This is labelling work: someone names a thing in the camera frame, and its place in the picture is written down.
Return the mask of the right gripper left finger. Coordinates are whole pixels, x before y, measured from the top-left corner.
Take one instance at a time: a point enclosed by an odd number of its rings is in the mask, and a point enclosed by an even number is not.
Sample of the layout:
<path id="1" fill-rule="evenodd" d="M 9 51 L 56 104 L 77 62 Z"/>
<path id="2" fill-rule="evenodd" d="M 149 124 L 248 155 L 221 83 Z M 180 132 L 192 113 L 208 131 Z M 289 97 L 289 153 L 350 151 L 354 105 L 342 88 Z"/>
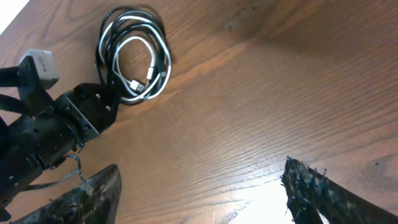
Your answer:
<path id="1" fill-rule="evenodd" d="M 113 224 L 121 197 L 119 168 L 111 164 L 59 198 L 16 220 L 21 224 Z"/>

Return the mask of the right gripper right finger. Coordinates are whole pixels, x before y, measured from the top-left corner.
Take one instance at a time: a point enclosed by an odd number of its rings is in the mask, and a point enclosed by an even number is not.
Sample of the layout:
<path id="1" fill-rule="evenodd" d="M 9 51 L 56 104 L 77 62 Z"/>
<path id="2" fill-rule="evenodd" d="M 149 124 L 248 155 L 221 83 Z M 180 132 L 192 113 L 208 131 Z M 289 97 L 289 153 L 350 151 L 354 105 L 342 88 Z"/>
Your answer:
<path id="1" fill-rule="evenodd" d="M 397 215 L 353 194 L 303 162 L 288 157 L 282 185 L 294 223 L 397 223 Z"/>

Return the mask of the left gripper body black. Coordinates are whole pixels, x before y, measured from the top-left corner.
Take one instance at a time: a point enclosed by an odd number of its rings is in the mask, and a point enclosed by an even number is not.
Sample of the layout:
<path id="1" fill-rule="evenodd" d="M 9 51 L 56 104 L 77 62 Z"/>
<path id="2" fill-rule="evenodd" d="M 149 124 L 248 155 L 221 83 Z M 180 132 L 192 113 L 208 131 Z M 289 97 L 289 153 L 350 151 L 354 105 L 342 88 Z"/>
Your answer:
<path id="1" fill-rule="evenodd" d="M 97 138 L 116 120 L 121 92 L 114 87 L 82 83 L 60 95 L 55 104 L 74 125 L 76 143 Z"/>

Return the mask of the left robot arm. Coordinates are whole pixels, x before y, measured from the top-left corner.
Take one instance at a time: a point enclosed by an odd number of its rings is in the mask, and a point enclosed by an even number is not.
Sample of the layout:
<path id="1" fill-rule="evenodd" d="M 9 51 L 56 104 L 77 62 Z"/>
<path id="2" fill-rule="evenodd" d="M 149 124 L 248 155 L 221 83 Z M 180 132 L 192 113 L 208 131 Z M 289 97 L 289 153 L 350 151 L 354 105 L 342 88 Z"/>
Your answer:
<path id="1" fill-rule="evenodd" d="M 81 83 L 53 99 L 41 83 L 39 67 L 27 56 L 16 67 L 1 69 L 1 87 L 16 87 L 18 98 L 1 95 L 1 109 L 19 113 L 1 122 L 1 221 L 6 207 L 43 171 L 58 167 L 68 151 L 98 137 L 116 120 L 121 92 L 115 85 Z"/>

